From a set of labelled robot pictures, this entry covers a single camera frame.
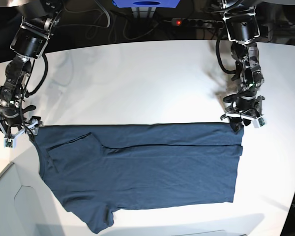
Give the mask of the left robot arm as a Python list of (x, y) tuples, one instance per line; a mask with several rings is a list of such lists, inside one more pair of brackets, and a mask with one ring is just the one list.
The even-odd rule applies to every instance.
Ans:
[(228, 119), (231, 129), (238, 132), (242, 127), (253, 124), (256, 128), (264, 126), (262, 114), (263, 96), (257, 92), (264, 83), (259, 63), (259, 49), (256, 38), (260, 30), (256, 19), (255, 0), (221, 0), (219, 8), (213, 10), (220, 13), (224, 21), (222, 33), (226, 34), (231, 42), (231, 56), (235, 60), (236, 68), (227, 70), (220, 57), (220, 42), (222, 35), (218, 36), (215, 53), (221, 69), (232, 75), (236, 82), (236, 93), (227, 95), (223, 102), (228, 104), (221, 119)]

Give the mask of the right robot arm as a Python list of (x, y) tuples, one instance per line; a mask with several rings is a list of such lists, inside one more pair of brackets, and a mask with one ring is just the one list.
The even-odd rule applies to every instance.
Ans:
[(22, 102), (39, 90), (47, 76), (44, 72), (36, 88), (28, 92), (35, 61), (43, 58), (48, 65), (44, 51), (60, 20), (63, 3), (60, 0), (0, 0), (0, 7), (15, 7), (22, 15), (20, 27), (10, 44), (16, 55), (7, 65), (6, 79), (0, 86), (0, 132), (4, 135), (4, 147), (14, 148), (18, 136), (27, 133), (34, 140), (42, 126), (40, 117), (30, 120), (24, 117), (36, 107), (23, 108)]

